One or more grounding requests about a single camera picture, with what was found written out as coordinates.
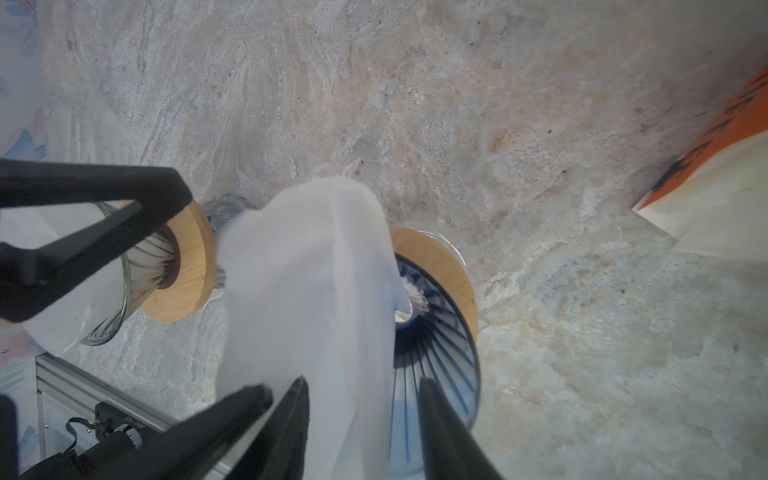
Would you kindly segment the clear grey glass dripper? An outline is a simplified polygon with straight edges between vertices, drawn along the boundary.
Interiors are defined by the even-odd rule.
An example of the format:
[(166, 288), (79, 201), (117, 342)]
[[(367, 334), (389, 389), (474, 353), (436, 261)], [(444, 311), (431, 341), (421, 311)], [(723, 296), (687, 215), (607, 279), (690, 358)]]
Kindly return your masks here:
[(95, 288), (90, 300), (91, 314), (79, 343), (100, 346), (112, 340), (125, 320), (152, 293), (176, 280), (177, 255), (175, 236), (169, 227), (163, 226), (92, 276), (87, 282)]

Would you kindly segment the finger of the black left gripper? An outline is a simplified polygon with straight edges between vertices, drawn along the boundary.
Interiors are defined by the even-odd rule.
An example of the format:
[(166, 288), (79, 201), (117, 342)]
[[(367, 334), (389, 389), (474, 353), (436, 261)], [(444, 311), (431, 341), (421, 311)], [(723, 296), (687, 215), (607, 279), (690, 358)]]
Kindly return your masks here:
[(248, 386), (99, 467), (91, 479), (201, 479), (273, 404), (264, 385)]
[(172, 168), (1, 161), (4, 209), (126, 201), (99, 222), (36, 249), (1, 246), (1, 316), (30, 320), (180, 213), (192, 200)]

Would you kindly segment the blue glass dripper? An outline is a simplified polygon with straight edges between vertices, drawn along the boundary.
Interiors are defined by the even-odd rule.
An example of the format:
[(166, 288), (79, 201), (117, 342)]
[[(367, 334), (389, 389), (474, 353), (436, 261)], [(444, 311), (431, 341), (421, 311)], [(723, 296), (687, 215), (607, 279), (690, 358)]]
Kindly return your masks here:
[(418, 290), (426, 307), (396, 325), (387, 477), (422, 479), (420, 381), (434, 380), (471, 429), (479, 411), (481, 370), (469, 325), (447, 290), (414, 261), (399, 254), (395, 258), (399, 274)]

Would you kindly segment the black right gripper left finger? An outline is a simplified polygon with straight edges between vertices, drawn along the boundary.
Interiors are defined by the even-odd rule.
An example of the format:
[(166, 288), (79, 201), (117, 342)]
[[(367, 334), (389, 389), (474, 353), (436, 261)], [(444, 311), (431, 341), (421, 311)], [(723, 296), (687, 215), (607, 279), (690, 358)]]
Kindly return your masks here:
[(309, 420), (309, 386), (299, 377), (227, 479), (302, 479)]

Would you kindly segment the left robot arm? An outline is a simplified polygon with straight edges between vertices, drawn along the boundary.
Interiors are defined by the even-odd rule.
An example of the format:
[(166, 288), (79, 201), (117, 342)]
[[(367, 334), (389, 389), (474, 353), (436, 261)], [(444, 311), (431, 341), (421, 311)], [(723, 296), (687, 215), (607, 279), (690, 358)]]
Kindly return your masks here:
[[(118, 312), (100, 321), (109, 337), (125, 317), (176, 276), (180, 249), (160, 264), (160, 278), (137, 284), (129, 251), (180, 214), (192, 195), (171, 168), (1, 162), (4, 209), (122, 201), (102, 220), (34, 249), (1, 246), (1, 317), (23, 323), (54, 305), (117, 261), (121, 293)], [(246, 387), (191, 419), (148, 438), (124, 423), (96, 446), (78, 453), (74, 445), (27, 470), (26, 479), (198, 479), (273, 404), (265, 386)]]

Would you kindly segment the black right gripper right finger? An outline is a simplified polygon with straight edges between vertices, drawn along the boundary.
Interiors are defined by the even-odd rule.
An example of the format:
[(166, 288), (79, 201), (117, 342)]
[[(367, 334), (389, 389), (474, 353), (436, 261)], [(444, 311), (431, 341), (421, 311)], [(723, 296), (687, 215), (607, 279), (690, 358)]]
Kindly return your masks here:
[(420, 379), (418, 413), (426, 479), (503, 479), (433, 379)]

